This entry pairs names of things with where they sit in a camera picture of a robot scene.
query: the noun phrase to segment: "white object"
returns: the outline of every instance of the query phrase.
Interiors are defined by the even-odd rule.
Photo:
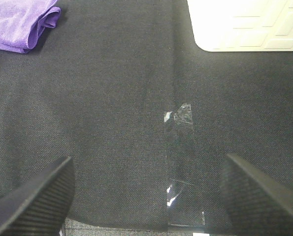
[[[210,52],[293,51],[293,0],[188,0],[196,44]]]

